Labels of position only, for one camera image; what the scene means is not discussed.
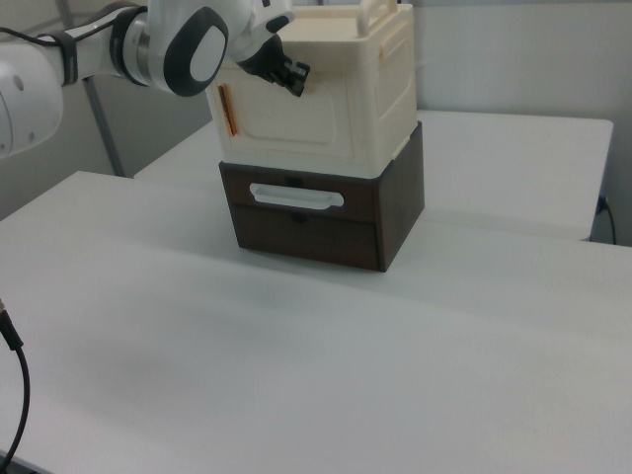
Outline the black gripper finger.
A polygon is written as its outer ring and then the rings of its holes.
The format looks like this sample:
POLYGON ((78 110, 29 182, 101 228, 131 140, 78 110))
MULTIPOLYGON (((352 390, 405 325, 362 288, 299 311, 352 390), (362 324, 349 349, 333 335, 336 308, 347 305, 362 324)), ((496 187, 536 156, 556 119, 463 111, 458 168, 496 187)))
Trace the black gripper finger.
POLYGON ((273 82, 286 89, 294 97, 300 97, 304 91, 305 82, 284 82, 281 74, 281 69, 273 71, 271 73, 273 82))
POLYGON ((281 71, 284 82, 305 82, 310 72, 310 66, 287 57, 281 71))

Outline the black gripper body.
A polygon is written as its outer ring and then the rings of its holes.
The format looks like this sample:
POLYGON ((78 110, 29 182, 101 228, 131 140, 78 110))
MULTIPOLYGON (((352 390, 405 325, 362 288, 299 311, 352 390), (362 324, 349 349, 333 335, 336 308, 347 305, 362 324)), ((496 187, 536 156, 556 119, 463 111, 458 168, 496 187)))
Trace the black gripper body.
POLYGON ((237 62, 247 74, 271 83, 286 83, 288 57, 284 54, 278 35, 272 35, 250 58, 237 62))

